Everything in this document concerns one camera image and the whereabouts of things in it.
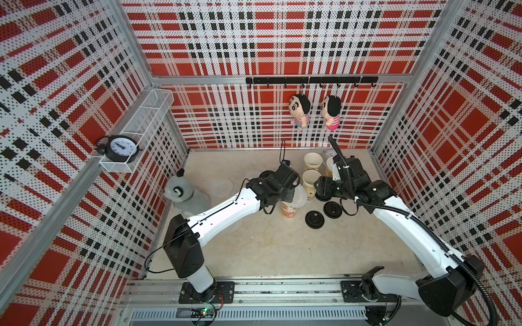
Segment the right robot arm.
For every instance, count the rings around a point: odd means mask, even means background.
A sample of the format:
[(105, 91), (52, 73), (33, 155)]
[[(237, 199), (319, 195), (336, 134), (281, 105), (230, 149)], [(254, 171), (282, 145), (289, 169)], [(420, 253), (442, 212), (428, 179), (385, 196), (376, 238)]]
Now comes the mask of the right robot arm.
[(497, 325), (494, 301), (480, 281), (484, 263), (446, 243), (416, 216), (402, 198), (382, 180), (371, 181), (360, 161), (338, 153), (333, 158), (333, 175), (314, 183), (320, 197), (351, 200), (390, 228), (425, 267), (425, 273), (393, 272), (376, 266), (362, 276), (361, 296), (375, 302), (379, 296), (394, 295), (421, 300), (440, 316), (453, 316), (463, 325), (469, 321), (457, 309), (476, 292), (487, 308), (488, 325)]

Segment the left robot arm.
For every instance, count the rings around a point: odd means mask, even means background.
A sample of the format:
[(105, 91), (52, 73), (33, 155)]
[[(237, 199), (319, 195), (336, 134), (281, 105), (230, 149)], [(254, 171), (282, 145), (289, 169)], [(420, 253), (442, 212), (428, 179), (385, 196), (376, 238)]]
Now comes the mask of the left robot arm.
[(280, 201), (290, 202), (300, 175), (289, 164), (281, 163), (272, 173), (246, 179), (232, 198), (189, 219), (175, 216), (169, 223), (163, 250), (179, 278), (200, 295), (213, 296), (217, 282), (205, 265), (203, 247), (221, 231), (240, 219), (275, 208)]

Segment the black cup lid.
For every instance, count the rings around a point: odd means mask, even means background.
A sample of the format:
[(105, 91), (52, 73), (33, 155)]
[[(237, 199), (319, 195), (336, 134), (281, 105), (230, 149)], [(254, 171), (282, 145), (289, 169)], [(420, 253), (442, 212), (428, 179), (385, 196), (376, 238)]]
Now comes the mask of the black cup lid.
[(260, 174), (260, 178), (263, 178), (263, 179), (268, 179), (271, 175), (273, 175), (275, 172), (274, 171), (263, 171), (261, 174)]

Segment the paper milk tea cup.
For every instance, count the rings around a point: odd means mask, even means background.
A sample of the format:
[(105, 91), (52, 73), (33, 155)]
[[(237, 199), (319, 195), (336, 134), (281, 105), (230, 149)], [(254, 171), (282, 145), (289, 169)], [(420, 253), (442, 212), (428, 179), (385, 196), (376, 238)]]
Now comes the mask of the paper milk tea cup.
[(294, 218), (298, 208), (296, 208), (292, 203), (283, 201), (281, 203), (281, 210), (285, 217)]
[(303, 173), (302, 183), (304, 190), (307, 193), (307, 200), (312, 200), (316, 195), (315, 182), (322, 176), (317, 170), (307, 170)]

